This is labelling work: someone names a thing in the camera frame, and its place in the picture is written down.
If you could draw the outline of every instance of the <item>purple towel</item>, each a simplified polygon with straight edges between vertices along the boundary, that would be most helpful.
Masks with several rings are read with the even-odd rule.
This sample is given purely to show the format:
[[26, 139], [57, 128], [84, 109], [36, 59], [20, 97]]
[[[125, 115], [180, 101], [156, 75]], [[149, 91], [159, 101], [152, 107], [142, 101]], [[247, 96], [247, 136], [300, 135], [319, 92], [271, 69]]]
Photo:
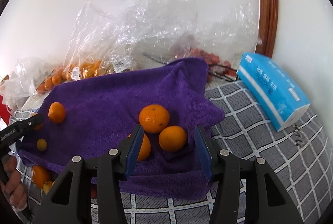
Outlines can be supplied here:
[[[206, 195], [204, 177], [194, 146], [194, 127], [209, 130], [224, 119], [223, 110], [204, 98], [208, 66], [198, 58], [175, 61], [161, 68], [106, 75], [56, 86], [39, 113], [44, 125], [17, 144], [26, 165], [42, 165], [60, 173], [74, 155], [98, 157], [115, 148], [139, 123], [141, 109], [160, 104], [170, 113], [169, 125], [188, 131], [188, 144], [176, 153], [163, 151], [158, 134], [148, 134], [150, 156], [138, 162], [134, 175], [120, 182], [121, 191], [160, 197], [199, 199]], [[48, 119], [53, 102], [66, 108], [60, 125]], [[46, 152], [36, 148], [38, 139], [48, 143]]]

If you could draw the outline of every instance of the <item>silver screw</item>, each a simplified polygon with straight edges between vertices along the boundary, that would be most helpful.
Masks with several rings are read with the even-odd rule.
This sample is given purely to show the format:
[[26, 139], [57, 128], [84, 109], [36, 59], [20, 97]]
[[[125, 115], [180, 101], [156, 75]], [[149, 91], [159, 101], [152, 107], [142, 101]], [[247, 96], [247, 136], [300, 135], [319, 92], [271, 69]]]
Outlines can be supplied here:
[[258, 162], [259, 164], [263, 165], [263, 164], [266, 163], [266, 160], [263, 159], [262, 157], [258, 157], [258, 158], [257, 158], [257, 162]]
[[117, 149], [109, 150], [109, 155], [116, 155], [119, 151]]
[[73, 161], [74, 163], [79, 162], [80, 160], [81, 160], [81, 157], [80, 157], [79, 155], [76, 155], [76, 156], [74, 156], [74, 157], [72, 158], [72, 161]]
[[228, 150], [220, 150], [220, 155], [223, 155], [223, 156], [228, 156], [230, 154], [230, 152]]

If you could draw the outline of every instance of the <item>brown wood trim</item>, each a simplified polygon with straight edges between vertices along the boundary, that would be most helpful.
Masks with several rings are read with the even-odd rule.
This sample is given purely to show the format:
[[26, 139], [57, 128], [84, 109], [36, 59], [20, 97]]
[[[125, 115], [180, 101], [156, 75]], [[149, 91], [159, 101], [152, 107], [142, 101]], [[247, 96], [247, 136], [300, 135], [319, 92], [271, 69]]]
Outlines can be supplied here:
[[278, 0], [260, 0], [259, 37], [261, 45], [255, 51], [272, 57], [277, 30]]

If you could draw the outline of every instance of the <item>blue tissue package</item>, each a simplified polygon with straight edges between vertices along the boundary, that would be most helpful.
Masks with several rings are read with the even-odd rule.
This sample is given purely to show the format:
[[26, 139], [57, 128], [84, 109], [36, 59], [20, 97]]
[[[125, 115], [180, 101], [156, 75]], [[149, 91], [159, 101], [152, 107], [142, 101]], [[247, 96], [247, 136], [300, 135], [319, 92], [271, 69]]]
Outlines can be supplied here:
[[244, 53], [237, 75], [257, 98], [277, 132], [295, 124], [310, 106], [295, 81], [266, 56]]

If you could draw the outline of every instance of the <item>white price sticker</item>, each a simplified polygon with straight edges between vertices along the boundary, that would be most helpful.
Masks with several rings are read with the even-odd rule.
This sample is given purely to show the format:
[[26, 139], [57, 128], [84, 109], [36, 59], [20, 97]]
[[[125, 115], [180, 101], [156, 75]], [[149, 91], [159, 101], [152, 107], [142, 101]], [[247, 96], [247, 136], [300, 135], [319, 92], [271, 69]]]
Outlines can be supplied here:
[[81, 73], [80, 73], [80, 67], [74, 67], [73, 71], [71, 73], [71, 78], [73, 80], [80, 80], [81, 79], [80, 75], [81, 75]]
[[115, 73], [121, 73], [122, 71], [128, 69], [123, 62], [119, 61], [117, 63], [112, 63], [113, 68], [114, 68], [114, 72]]

